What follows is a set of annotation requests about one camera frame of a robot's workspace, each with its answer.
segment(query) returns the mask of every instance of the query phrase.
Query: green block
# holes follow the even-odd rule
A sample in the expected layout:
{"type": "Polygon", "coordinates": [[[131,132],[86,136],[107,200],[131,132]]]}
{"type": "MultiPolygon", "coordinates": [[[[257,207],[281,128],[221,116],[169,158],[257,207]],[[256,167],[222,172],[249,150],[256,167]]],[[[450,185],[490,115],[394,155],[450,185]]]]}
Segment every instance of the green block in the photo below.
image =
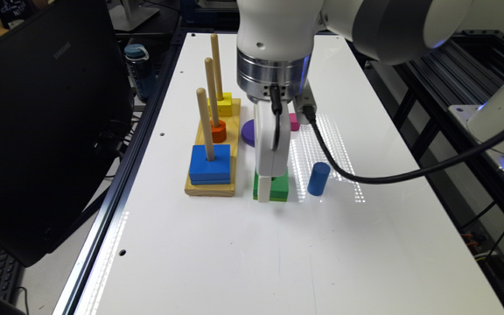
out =
{"type": "MultiPolygon", "coordinates": [[[[258,200],[258,173],[254,172],[254,191],[252,192],[254,200],[258,200]]],[[[269,189],[269,201],[287,201],[289,195],[289,169],[285,175],[272,178],[271,188],[269,189]]]]}

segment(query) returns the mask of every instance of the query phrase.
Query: purple disc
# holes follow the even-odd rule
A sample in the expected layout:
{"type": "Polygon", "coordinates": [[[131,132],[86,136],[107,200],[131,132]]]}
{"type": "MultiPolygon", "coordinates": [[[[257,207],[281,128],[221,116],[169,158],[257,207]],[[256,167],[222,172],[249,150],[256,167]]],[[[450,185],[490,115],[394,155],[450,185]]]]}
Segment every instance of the purple disc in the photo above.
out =
{"type": "Polygon", "coordinates": [[[242,140],[247,145],[254,147],[254,119],[247,121],[242,126],[242,140]]]}

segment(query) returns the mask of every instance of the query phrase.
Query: white table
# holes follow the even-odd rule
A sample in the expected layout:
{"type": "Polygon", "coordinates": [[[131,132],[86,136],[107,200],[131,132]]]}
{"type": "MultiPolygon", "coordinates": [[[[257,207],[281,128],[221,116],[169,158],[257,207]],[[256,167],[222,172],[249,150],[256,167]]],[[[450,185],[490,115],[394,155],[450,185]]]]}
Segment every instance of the white table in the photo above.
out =
{"type": "MultiPolygon", "coordinates": [[[[235,35],[219,41],[223,85],[242,99],[242,126],[253,105],[235,83],[235,35]]],[[[339,162],[364,176],[416,169],[347,43],[315,42],[309,79],[339,162]]],[[[292,136],[288,202],[252,200],[254,149],[242,140],[233,198],[185,195],[195,90],[206,87],[210,55],[208,35],[188,35],[78,313],[504,314],[426,179],[331,177],[321,197],[305,192],[309,165],[322,159],[310,127],[292,136]]]]}

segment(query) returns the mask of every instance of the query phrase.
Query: black cable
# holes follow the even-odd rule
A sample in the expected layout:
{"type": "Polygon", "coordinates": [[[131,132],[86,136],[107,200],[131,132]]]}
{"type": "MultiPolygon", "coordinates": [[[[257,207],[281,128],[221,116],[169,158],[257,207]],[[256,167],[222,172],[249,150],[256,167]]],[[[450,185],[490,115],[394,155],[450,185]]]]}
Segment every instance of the black cable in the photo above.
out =
{"type": "Polygon", "coordinates": [[[27,297],[28,291],[26,290],[25,287],[17,287],[17,290],[18,289],[24,290],[24,308],[26,309],[26,315],[30,315],[30,312],[28,310],[28,297],[27,297]]]}
{"type": "Polygon", "coordinates": [[[276,132],[274,135],[273,141],[273,151],[277,151],[279,148],[279,135],[280,135],[280,126],[281,126],[281,114],[284,111],[284,107],[281,104],[281,95],[279,94],[278,86],[269,87],[269,98],[271,99],[271,112],[276,116],[276,132]]]}
{"type": "Polygon", "coordinates": [[[495,249],[497,249],[497,246],[499,245],[499,243],[501,242],[501,240],[503,239],[504,237],[504,231],[503,233],[500,234],[499,238],[497,239],[497,241],[495,242],[495,244],[491,247],[491,249],[489,249],[489,253],[487,253],[487,256],[486,258],[483,260],[482,264],[486,264],[487,261],[489,260],[489,257],[491,257],[491,254],[495,251],[495,249]]]}
{"type": "Polygon", "coordinates": [[[303,107],[303,113],[308,119],[308,121],[311,123],[312,128],[314,129],[314,133],[316,134],[316,138],[318,139],[318,142],[320,144],[320,147],[322,148],[322,151],[324,152],[326,158],[330,162],[330,165],[332,165],[333,169],[336,170],[339,175],[343,176],[346,179],[362,183],[362,184],[394,184],[398,182],[402,182],[405,180],[410,180],[410,179],[416,179],[418,177],[422,177],[428,174],[431,174],[433,172],[441,171],[447,167],[451,167],[453,165],[456,165],[460,162],[466,161],[468,158],[472,158],[482,152],[484,152],[487,149],[490,149],[494,147],[496,144],[499,144],[504,141],[504,130],[498,133],[497,135],[491,137],[489,140],[485,141],[482,144],[476,145],[470,150],[466,150],[460,154],[458,154],[456,157],[451,157],[446,159],[445,161],[439,162],[437,164],[434,164],[433,166],[425,167],[420,170],[415,170],[415,171],[409,171],[403,174],[398,174],[398,175],[393,175],[393,176],[387,176],[387,177],[380,177],[380,178],[366,178],[366,177],[361,177],[361,176],[356,176],[353,174],[350,174],[344,170],[342,170],[338,164],[333,160],[332,154],[326,147],[326,144],[324,143],[324,139],[322,138],[322,135],[320,135],[320,130],[318,125],[316,124],[316,115],[314,114],[314,108],[312,106],[305,106],[303,107]]]}
{"type": "Polygon", "coordinates": [[[466,228],[469,228],[473,223],[477,222],[484,214],[487,213],[487,211],[491,210],[492,207],[495,206],[495,201],[492,201],[487,208],[485,208],[483,211],[481,211],[478,215],[473,217],[471,220],[469,220],[465,225],[460,227],[460,231],[465,230],[466,228]]]}
{"type": "Polygon", "coordinates": [[[279,148],[279,124],[280,124],[280,115],[279,113],[276,113],[276,134],[274,135],[274,141],[273,141],[273,151],[277,151],[277,148],[279,148]]]}

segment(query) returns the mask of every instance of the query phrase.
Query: pink block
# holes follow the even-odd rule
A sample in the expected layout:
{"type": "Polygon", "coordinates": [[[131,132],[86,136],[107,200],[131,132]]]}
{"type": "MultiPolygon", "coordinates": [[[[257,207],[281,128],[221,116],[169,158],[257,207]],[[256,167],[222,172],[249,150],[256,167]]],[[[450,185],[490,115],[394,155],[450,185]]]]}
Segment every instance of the pink block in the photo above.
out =
{"type": "Polygon", "coordinates": [[[297,121],[297,114],[289,114],[289,119],[290,119],[290,130],[291,131],[297,131],[299,128],[301,128],[301,124],[298,123],[297,121]]]}

